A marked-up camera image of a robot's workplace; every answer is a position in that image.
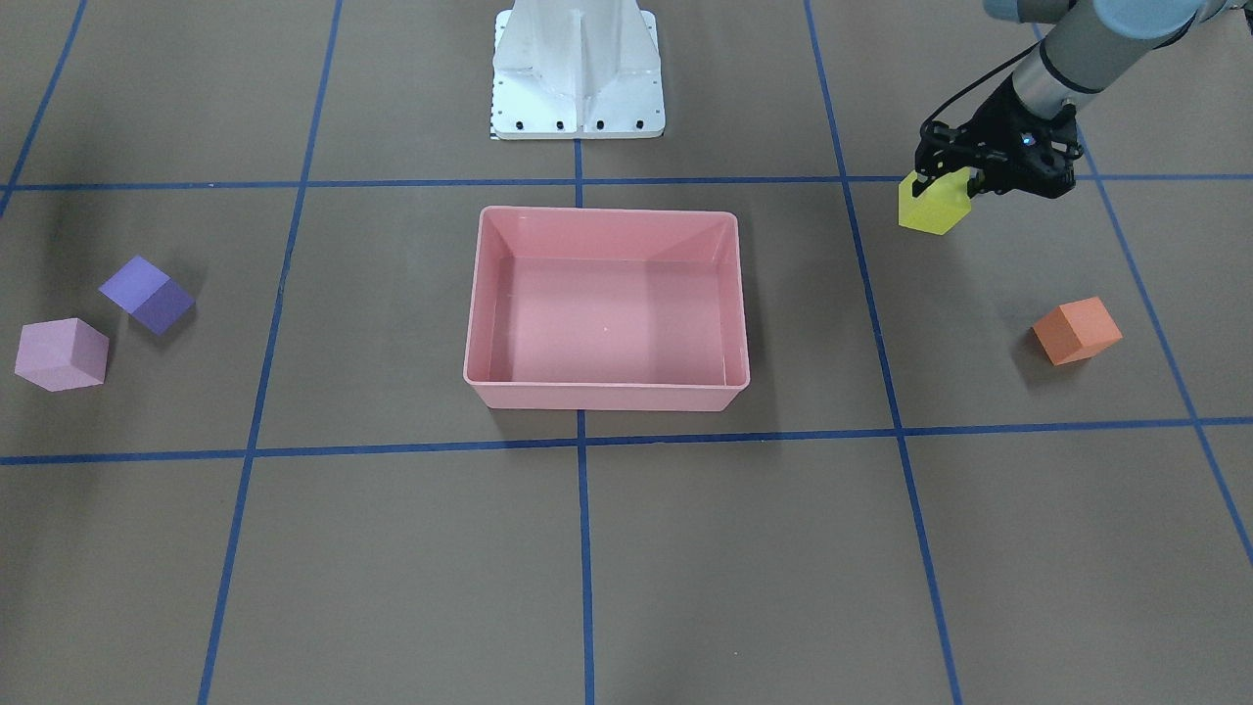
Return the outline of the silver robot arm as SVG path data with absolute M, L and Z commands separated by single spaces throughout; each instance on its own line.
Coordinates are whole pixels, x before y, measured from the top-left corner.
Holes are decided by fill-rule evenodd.
M 1078 139 L 1083 106 L 1146 54 L 1182 41 L 1194 28 L 1224 13 L 1250 14 L 1248 1 L 986 1 L 984 9 L 1007 23 L 1046 24 L 1048 33 L 954 94 L 951 101 L 1005 71 L 967 121 L 940 121 L 946 104 L 923 120 L 906 197 L 921 198 L 964 169 L 970 198 L 1066 195 L 1084 154 Z

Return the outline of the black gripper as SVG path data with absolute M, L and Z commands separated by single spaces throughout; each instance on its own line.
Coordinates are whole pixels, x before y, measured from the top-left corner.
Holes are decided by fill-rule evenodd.
M 977 152 L 967 169 L 966 195 L 1024 192 L 1060 198 L 1078 183 L 1074 162 L 1084 149 L 1078 139 L 1078 108 L 1063 106 L 1055 116 L 1034 115 L 1007 76 L 966 123 Z M 911 198 L 921 200 L 933 183 L 926 173 L 911 174 Z

